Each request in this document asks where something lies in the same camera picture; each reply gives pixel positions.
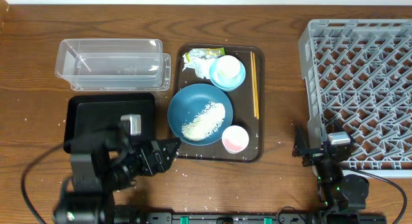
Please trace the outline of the cream white cup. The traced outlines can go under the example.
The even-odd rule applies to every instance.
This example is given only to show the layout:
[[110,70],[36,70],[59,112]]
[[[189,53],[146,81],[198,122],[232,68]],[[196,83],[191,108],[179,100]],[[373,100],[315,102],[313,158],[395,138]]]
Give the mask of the cream white cup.
[[240,73],[241,65],[237,58],[231,55],[220,57],[216,63],[218,74],[224,78],[234,78]]

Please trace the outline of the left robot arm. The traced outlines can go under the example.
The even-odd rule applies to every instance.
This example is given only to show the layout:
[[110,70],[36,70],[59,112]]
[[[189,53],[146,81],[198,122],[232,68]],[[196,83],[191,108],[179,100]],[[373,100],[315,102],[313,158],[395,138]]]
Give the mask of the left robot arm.
[[101,129],[70,142],[73,191],[62,186],[55,223],[145,223],[133,205],[115,205],[113,193],[132,187],[137,176],[170,169],[179,138],[135,142],[121,127]]

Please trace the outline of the pink plastic cup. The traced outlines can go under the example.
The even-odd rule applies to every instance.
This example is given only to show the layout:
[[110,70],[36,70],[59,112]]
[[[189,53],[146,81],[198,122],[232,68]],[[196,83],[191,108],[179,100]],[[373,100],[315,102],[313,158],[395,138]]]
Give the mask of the pink plastic cup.
[[249,135],[241,126],[230,126],[224,130],[221,141],[227,152],[237,154],[247,148]]

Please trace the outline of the dark blue plate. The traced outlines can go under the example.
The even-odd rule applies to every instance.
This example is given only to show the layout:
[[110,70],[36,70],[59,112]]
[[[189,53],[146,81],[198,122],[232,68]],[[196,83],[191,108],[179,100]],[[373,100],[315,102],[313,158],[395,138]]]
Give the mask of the dark blue plate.
[[[191,140],[184,136],[182,127],[194,122],[194,119],[206,112],[213,105],[221,104],[225,108],[225,116],[210,135],[201,140]],[[210,84],[193,84],[181,89],[169,104],[167,118],[171,131],[183,142],[191,145],[209,145],[221,139],[223,131],[232,125],[233,107],[228,96]]]

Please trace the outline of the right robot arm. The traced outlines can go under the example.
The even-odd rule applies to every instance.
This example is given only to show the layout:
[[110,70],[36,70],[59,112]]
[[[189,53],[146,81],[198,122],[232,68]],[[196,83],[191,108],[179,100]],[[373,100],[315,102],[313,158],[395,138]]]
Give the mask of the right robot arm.
[[319,200],[326,207],[309,214],[307,223],[360,223],[359,212],[366,208],[369,181],[357,174],[343,173],[341,162],[353,151],[354,139],[339,125],[320,147],[310,149],[300,127],[295,129],[293,157],[301,157],[304,167],[315,167]]

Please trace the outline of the pile of white rice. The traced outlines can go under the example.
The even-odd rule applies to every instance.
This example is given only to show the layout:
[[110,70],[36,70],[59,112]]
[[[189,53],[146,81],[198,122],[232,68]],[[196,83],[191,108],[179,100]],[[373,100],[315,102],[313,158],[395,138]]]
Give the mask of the pile of white rice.
[[183,136],[190,141],[200,141],[210,137],[222,125],[226,111],[222,103],[209,102],[192,122],[182,126]]

